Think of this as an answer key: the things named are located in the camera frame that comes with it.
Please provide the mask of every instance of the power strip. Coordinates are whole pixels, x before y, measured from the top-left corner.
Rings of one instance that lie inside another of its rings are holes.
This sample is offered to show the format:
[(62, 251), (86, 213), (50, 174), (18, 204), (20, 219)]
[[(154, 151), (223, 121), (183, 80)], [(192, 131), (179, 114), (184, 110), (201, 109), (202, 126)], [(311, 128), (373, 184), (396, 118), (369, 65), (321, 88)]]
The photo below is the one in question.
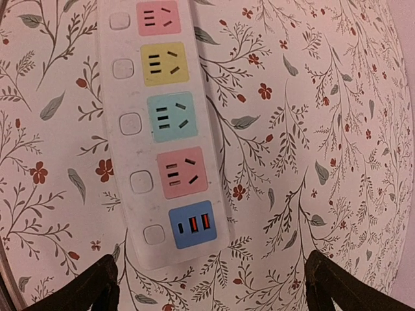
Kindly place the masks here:
[(101, 0), (108, 139), (143, 268), (224, 249), (229, 229), (188, 1)]

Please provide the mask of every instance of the power outlet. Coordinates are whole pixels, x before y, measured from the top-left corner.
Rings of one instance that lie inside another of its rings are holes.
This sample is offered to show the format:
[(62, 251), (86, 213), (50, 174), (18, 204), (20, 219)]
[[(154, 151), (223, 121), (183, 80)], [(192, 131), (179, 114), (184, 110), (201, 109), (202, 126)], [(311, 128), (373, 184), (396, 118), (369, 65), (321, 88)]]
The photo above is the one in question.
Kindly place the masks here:
[(181, 31), (176, 1), (139, 2), (137, 19), (140, 36), (178, 34)]
[(141, 48), (141, 63), (146, 86), (189, 81), (183, 43), (144, 45)]
[(157, 164), (167, 199), (187, 196), (208, 189), (201, 147), (194, 147), (157, 156)]
[(198, 135), (191, 93), (153, 96), (147, 104), (156, 143)]
[(217, 238), (215, 217), (209, 201), (172, 209), (169, 211), (169, 218), (178, 249)]

